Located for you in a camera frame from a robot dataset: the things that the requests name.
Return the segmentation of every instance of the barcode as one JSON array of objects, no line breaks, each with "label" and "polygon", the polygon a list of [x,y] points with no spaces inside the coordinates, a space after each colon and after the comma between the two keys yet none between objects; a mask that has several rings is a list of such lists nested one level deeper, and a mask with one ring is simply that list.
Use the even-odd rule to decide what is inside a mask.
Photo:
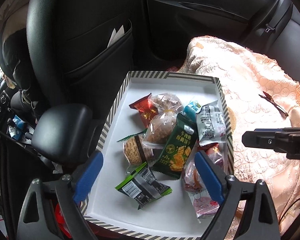
[{"label": "barcode", "polygon": [[123,186],[122,190],[131,198],[135,198],[142,192],[133,181],[130,181],[127,185]]}]

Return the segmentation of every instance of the black snack package with green edge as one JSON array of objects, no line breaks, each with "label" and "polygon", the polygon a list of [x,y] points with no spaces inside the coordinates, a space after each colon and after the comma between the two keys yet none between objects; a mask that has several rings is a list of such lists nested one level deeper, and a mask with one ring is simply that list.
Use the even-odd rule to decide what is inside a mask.
[{"label": "black snack package with green edge", "polygon": [[170,187],[157,181],[147,163],[138,167],[115,189],[135,199],[138,209],[172,192]]},{"label": "black snack package with green edge", "polygon": [[162,150],[159,160],[152,167],[153,170],[180,179],[183,166],[197,139],[197,125],[179,113],[177,125]]}]

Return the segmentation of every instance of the person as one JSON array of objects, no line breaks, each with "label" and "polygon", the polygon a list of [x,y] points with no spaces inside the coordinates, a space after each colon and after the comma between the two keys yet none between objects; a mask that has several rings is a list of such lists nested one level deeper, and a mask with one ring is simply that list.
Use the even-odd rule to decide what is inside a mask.
[{"label": "person", "polygon": [[2,32],[1,69],[19,91],[11,99],[11,108],[18,112],[33,112],[39,119],[49,104],[32,68],[26,36],[28,4],[14,12],[5,22]]}]

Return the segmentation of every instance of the armrest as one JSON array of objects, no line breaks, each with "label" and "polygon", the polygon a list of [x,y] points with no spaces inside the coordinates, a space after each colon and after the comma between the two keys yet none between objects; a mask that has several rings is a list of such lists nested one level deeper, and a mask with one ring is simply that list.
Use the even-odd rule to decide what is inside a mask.
[{"label": "armrest", "polygon": [[88,159],[100,122],[92,120],[92,111],[85,105],[67,104],[47,110],[32,136],[32,147],[44,157],[67,167]]}]

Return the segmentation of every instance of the dashboard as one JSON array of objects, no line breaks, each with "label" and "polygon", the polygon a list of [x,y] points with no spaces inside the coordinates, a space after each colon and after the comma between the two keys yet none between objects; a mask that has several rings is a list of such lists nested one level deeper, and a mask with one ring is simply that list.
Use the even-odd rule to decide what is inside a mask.
[{"label": "dashboard", "polygon": [[0,130],[2,132],[7,131],[7,119],[13,118],[15,113],[10,107],[10,101],[12,96],[17,92],[16,89],[12,90],[8,88],[7,84],[0,79]]}]

